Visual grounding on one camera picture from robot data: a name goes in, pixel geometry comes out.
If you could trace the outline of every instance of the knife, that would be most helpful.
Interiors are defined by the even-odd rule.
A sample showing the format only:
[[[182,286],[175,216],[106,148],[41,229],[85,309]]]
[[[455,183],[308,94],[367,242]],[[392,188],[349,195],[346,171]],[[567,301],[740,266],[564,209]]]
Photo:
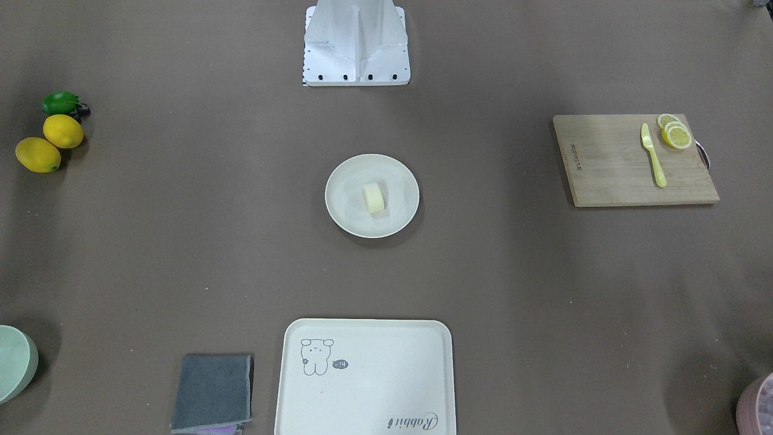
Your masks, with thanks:
[[[652,173],[655,174],[655,183],[660,187],[665,187],[666,175],[663,173],[663,168],[660,167],[658,155],[655,154],[655,146],[652,144],[652,138],[649,137],[649,127],[646,122],[642,124],[642,145],[649,151],[649,158],[652,159]]]

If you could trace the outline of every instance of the cutting board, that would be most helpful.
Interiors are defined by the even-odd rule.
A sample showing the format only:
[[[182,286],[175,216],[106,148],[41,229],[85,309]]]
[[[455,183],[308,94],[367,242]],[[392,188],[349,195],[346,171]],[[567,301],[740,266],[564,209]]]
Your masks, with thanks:
[[[684,115],[678,116],[692,132]],[[713,204],[720,200],[693,143],[675,149],[660,136],[658,115],[556,115],[558,146],[577,207]],[[668,182],[655,184],[642,124],[647,123]]]

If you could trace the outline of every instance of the yellow lemon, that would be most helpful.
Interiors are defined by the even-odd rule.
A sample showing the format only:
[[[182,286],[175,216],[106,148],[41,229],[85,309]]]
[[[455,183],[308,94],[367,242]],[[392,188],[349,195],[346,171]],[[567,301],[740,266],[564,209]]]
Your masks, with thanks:
[[[658,117],[658,127],[663,129],[663,128],[666,127],[666,124],[668,124],[669,122],[674,122],[674,121],[682,122],[682,120],[677,118],[676,115],[671,115],[670,113],[661,114]]]
[[[75,148],[83,141],[83,127],[67,115],[51,115],[43,122],[43,135],[60,148]]]
[[[687,127],[678,121],[672,121],[666,124],[661,135],[667,144],[674,148],[685,149],[693,144],[693,136]]]
[[[41,138],[27,138],[16,146],[16,158],[33,172],[53,172],[59,169],[62,155],[51,142]]]

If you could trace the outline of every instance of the white plate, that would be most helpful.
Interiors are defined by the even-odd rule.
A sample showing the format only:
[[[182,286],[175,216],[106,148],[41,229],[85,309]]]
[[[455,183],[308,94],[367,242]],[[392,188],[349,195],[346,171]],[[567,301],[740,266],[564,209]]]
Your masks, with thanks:
[[[274,435],[456,434],[451,333],[435,320],[299,319]]]
[[[383,211],[370,214],[363,186],[378,183]],[[364,238],[393,235],[405,228],[419,208],[419,184],[399,161],[381,154],[361,154],[338,165],[325,186],[330,217],[349,233]]]

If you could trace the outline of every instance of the gray towel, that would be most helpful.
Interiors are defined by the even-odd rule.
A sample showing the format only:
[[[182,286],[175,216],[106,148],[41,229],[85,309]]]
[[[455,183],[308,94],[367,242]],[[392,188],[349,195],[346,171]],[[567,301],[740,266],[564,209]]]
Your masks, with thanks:
[[[186,355],[172,433],[241,433],[250,421],[250,355]]]

